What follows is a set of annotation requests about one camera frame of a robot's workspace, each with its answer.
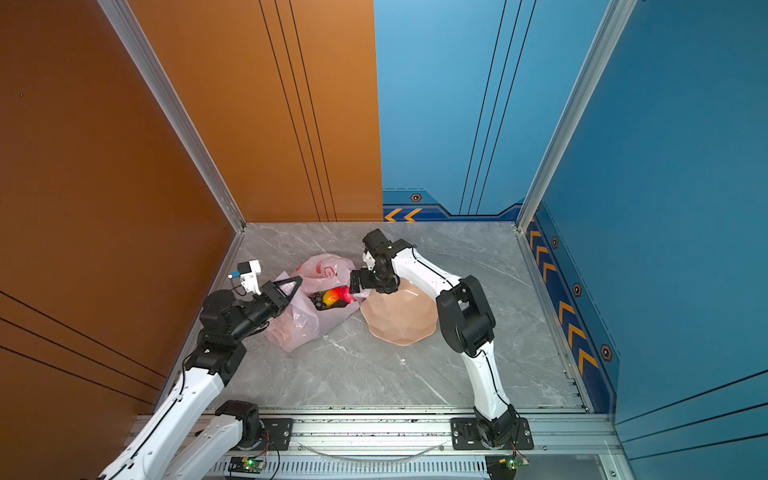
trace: robotic arm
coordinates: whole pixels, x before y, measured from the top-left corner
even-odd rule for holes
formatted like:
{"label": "robotic arm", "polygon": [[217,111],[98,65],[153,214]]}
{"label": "robotic arm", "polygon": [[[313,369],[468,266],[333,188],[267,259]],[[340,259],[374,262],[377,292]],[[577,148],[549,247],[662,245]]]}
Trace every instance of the robotic arm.
{"label": "robotic arm", "polygon": [[490,449],[501,448],[517,432],[519,415],[502,388],[493,353],[496,319],[480,282],[446,272],[405,240],[390,242],[381,230],[368,233],[362,242],[367,268],[353,271],[350,290],[394,293],[402,277],[435,298],[440,332],[461,353],[472,382],[480,437]]}
{"label": "robotic arm", "polygon": [[[255,269],[239,273],[253,274]],[[100,480],[146,480],[174,478],[199,480],[211,465],[235,445],[247,450],[266,441],[258,406],[230,400],[217,411],[210,424],[171,463],[187,433],[206,407],[229,383],[245,356],[242,340],[264,331],[269,320],[279,316],[299,291],[301,277],[266,282],[248,291],[251,301],[235,300],[231,290],[218,290],[203,302],[203,329],[197,348],[184,363],[181,377],[149,423],[134,441],[99,476]],[[288,290],[285,294],[280,288]]]}

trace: orange wall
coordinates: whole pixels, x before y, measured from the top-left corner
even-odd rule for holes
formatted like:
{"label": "orange wall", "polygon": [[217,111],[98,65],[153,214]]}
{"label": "orange wall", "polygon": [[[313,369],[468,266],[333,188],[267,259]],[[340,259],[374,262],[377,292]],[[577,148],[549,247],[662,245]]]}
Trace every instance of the orange wall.
{"label": "orange wall", "polygon": [[246,220],[381,220],[372,0],[129,4]]}
{"label": "orange wall", "polygon": [[233,231],[97,2],[0,3],[0,63],[2,477],[96,478]]}

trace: gray marble surface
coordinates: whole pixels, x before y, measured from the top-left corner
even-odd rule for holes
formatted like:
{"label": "gray marble surface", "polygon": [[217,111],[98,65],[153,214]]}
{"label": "gray marble surface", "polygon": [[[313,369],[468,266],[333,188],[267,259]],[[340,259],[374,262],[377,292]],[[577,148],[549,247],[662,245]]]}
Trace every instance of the gray marble surface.
{"label": "gray marble surface", "polygon": [[[414,243],[447,271],[480,280],[496,317],[502,383],[516,406],[581,406],[510,223],[249,223],[233,264],[258,259],[260,283],[322,252],[350,258],[360,267],[362,238],[377,227],[390,240]],[[463,362],[439,329],[410,346],[397,346],[371,335],[358,311],[291,353],[264,336],[244,343],[246,357],[214,407],[228,399],[265,407],[473,403]]]}

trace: pink plastic bag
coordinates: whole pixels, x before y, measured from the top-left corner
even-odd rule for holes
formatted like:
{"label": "pink plastic bag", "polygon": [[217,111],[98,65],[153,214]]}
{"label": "pink plastic bag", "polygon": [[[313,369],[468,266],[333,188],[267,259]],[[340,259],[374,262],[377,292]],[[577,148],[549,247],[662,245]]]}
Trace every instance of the pink plastic bag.
{"label": "pink plastic bag", "polygon": [[[319,311],[312,304],[309,295],[337,286],[349,285],[349,277],[355,264],[350,259],[332,253],[321,253],[310,257],[295,272],[282,272],[275,280],[300,275],[303,282],[300,291],[291,300],[286,311],[270,321],[264,331],[267,339],[286,352],[292,352],[310,340],[318,339],[352,315],[360,308],[360,302],[368,298],[370,290],[363,290],[353,296],[357,300],[342,308]],[[290,293],[292,285],[286,285]]]}

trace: yellow arrow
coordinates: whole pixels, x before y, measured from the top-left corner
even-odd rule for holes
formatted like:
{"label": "yellow arrow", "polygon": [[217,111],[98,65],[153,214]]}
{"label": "yellow arrow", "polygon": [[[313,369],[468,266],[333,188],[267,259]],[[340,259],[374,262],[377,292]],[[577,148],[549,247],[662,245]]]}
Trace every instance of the yellow arrow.
{"label": "yellow arrow", "polygon": [[581,338],[585,340],[587,339],[587,336],[584,335],[584,330],[578,328],[573,323],[568,325],[568,345],[570,345],[571,348],[574,347],[574,333],[576,333],[576,335],[579,335]]}
{"label": "yellow arrow", "polygon": [[422,211],[421,208],[415,209],[413,212],[405,216],[405,219],[409,222],[415,222],[416,220],[413,220],[413,216],[416,215],[418,212]]}
{"label": "yellow arrow", "polygon": [[568,305],[566,302],[560,300],[560,324],[561,325],[563,323],[563,310],[567,310],[567,311],[573,313],[574,315],[576,315],[576,312],[574,312],[574,307],[572,307],[572,306]]}
{"label": "yellow arrow", "polygon": [[549,253],[549,250],[547,250],[547,247],[536,247],[536,265],[538,265],[541,259],[541,252]]}
{"label": "yellow arrow", "polygon": [[386,220],[389,220],[390,222],[396,222],[397,220],[395,220],[395,219],[394,219],[394,218],[392,218],[392,217],[394,217],[394,216],[395,216],[395,215],[396,215],[396,214],[397,214],[397,213],[398,213],[400,210],[402,210],[402,208],[396,208],[396,209],[392,210],[391,212],[389,212],[389,215],[387,215],[387,216],[386,216],[386,217],[384,217],[384,218],[385,218]]}
{"label": "yellow arrow", "polygon": [[541,233],[537,232],[536,230],[533,230],[531,232],[531,250],[533,250],[533,237],[540,237]]}
{"label": "yellow arrow", "polygon": [[596,369],[599,369],[598,361],[594,359],[592,355],[589,353],[586,353],[584,350],[579,349],[578,350],[578,371],[581,374],[581,376],[584,376],[584,360],[587,360],[589,363],[594,365]]}
{"label": "yellow arrow", "polygon": [[547,284],[547,270],[552,270],[553,272],[557,272],[558,269],[554,268],[554,265],[551,263],[544,262],[544,284]]}

